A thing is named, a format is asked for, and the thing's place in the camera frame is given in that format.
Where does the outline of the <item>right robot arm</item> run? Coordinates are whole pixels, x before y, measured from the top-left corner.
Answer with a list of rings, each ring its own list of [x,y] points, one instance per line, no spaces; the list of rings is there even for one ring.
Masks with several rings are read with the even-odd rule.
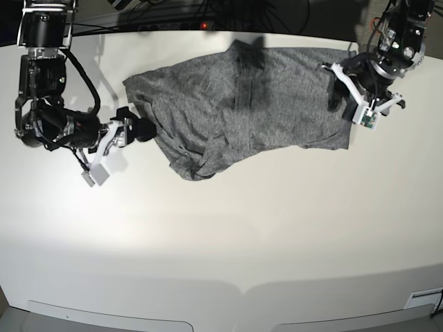
[[[135,140],[156,136],[155,125],[128,107],[119,108],[107,124],[98,117],[100,96],[83,66],[71,52],[76,1],[25,1],[17,45],[27,50],[21,56],[18,96],[15,100],[15,135],[29,147],[49,151],[125,147]],[[70,62],[86,84],[94,105],[86,112],[67,109],[62,94],[66,88],[66,64]]]

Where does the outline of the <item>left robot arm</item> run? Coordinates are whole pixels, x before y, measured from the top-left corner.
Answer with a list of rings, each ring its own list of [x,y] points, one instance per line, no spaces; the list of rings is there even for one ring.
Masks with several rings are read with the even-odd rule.
[[[343,74],[350,78],[351,86],[356,87],[371,108],[390,101],[405,107],[405,102],[388,88],[421,64],[426,49],[426,23],[434,8],[434,1],[389,1],[366,50],[338,63]],[[377,32],[380,33],[377,46],[370,49]]]

